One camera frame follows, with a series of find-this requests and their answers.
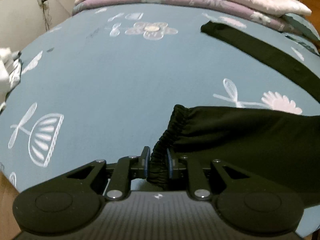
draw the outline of beige wall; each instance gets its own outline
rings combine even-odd
[[[69,17],[74,1],[49,0],[51,28]],[[43,13],[37,0],[0,0],[0,19],[0,47],[22,50],[45,33]]]

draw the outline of black cloth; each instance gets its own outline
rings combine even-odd
[[[169,182],[167,149],[201,163],[221,159],[295,190],[305,207],[320,204],[320,116],[268,109],[176,105],[156,143],[148,181]]]
[[[208,22],[201,26],[201,31],[240,49],[278,71],[320,103],[320,79],[289,54],[226,24]]]

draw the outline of bed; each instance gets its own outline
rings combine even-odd
[[[320,115],[317,95],[303,85],[201,32],[208,21],[231,26],[320,78],[320,56],[298,29],[257,11],[248,18],[227,2],[191,1],[78,1],[73,17],[23,49],[20,84],[0,116],[0,161],[18,191],[95,159],[140,155],[176,104]],[[144,185],[135,180],[132,189]],[[297,233],[316,231],[319,214],[320,201],[306,206]]]

